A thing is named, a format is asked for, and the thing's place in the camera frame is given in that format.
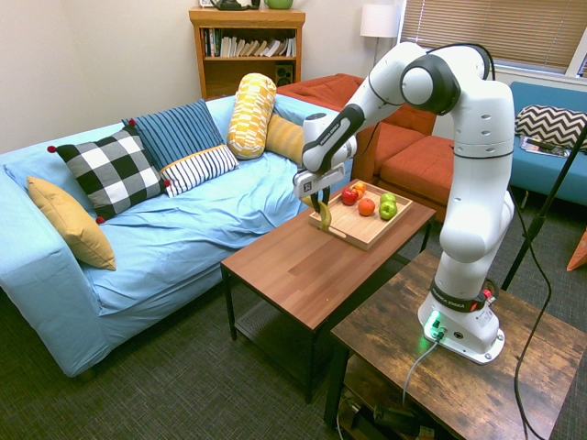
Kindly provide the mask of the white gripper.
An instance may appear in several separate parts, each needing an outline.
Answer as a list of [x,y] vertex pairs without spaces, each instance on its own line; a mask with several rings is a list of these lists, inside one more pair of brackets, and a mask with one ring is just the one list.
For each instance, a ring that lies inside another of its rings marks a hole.
[[300,199],[310,196],[315,211],[319,213],[320,205],[317,192],[322,190],[322,202],[328,204],[331,193],[329,186],[341,181],[344,176],[345,166],[343,163],[323,174],[310,170],[299,171],[293,176],[294,193]]

